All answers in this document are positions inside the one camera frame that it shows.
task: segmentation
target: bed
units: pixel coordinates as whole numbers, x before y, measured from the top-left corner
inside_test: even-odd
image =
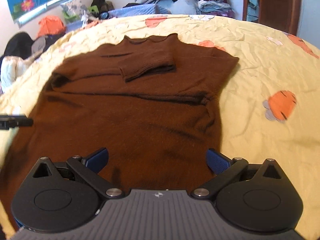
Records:
[[[0,97],[0,113],[28,115],[53,69],[67,57],[119,43],[124,35],[145,38],[177,33],[181,41],[217,47],[239,57],[220,97],[221,152],[249,163],[275,158],[301,198],[296,230],[320,236],[320,50],[281,31],[226,17],[146,15],[114,18],[59,39]],[[17,129],[0,131],[0,167]],[[0,223],[14,233],[3,206]]]

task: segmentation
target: brown door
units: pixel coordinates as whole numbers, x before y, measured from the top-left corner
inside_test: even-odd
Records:
[[[260,0],[259,23],[297,34],[301,0]]]

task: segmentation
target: brown fabric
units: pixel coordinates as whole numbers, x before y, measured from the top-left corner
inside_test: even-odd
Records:
[[[190,191],[208,181],[206,150],[220,148],[219,93],[237,62],[177,34],[125,37],[65,60],[40,93],[34,126],[19,130],[7,155],[0,175],[6,211],[39,157],[62,162],[100,147],[109,150],[100,176],[125,191]],[[134,79],[125,82],[120,68]]]

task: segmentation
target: silver bolt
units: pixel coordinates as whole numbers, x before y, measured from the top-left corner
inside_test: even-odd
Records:
[[[110,188],[106,191],[106,194],[110,197],[118,197],[122,194],[122,190],[118,188]]]
[[[205,197],[209,195],[210,192],[206,188],[197,188],[194,190],[193,193],[198,197]]]

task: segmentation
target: gray ribbed panel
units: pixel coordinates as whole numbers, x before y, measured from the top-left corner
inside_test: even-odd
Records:
[[[109,200],[89,223],[65,233],[20,230],[12,240],[302,240],[294,231],[261,236],[233,228],[208,201],[186,191],[132,190]]]

